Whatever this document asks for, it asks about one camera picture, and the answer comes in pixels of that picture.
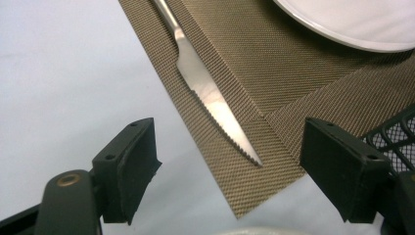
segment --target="brown woven placemat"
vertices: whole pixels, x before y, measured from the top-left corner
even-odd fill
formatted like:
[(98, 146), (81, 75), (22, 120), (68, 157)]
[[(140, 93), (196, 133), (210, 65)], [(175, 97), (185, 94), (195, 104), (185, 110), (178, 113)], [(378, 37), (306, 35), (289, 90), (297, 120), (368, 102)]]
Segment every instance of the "brown woven placemat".
[[(327, 87), (347, 84), (351, 74), (367, 73), (359, 84), (373, 85), (365, 82), (376, 80), (375, 73), (367, 68), (394, 68), (398, 66), (396, 60), (408, 58), (407, 54), (368, 53), (332, 42), (292, 20), (271, 0), (168, 0), (258, 151), (263, 167), (257, 168), (221, 136), (192, 96), (175, 66), (175, 43), (152, 2), (119, 1), (237, 217), (304, 174), (296, 155), (300, 140), (292, 137), (295, 141), (290, 142), (286, 136), (298, 136), (301, 129), (298, 118), (302, 116), (297, 116), (296, 110), (296, 118), (290, 119), (290, 105), (305, 104), (304, 97), (320, 89), (328, 89), (327, 94), (337, 97), (333, 92), (339, 91)], [(364, 107), (364, 92), (354, 94), (348, 101)], [(377, 99), (382, 102), (387, 96)], [(393, 113), (405, 102), (393, 99), (384, 110)], [(332, 112), (324, 109), (318, 97), (307, 105), (322, 110), (322, 118), (329, 118)], [(292, 125), (292, 121), (296, 126), (290, 133), (282, 125)]]

